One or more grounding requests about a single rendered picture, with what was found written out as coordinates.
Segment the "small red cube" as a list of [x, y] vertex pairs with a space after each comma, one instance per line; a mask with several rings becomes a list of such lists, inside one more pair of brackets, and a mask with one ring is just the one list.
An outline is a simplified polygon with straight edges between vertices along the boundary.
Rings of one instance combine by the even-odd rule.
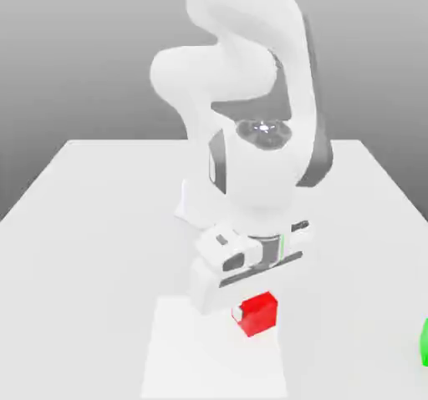
[[242, 316], [238, 325], [248, 337], [265, 332], [277, 324], [278, 300], [270, 291], [243, 301], [239, 309]]

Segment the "small green cube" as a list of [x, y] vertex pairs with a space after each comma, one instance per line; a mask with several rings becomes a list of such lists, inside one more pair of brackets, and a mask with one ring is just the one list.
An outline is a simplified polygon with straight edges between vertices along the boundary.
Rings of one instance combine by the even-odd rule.
[[419, 351], [421, 364], [428, 367], [428, 318], [425, 319], [420, 332]]

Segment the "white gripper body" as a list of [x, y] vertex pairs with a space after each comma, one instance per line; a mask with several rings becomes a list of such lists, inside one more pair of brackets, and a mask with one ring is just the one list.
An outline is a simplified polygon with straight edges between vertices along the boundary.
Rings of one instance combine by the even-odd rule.
[[271, 266], [247, 266], [221, 272], [210, 268], [201, 257], [197, 257], [190, 269], [190, 302], [202, 315], [234, 307], [280, 287], [288, 268], [301, 258], [303, 252], [295, 251]]

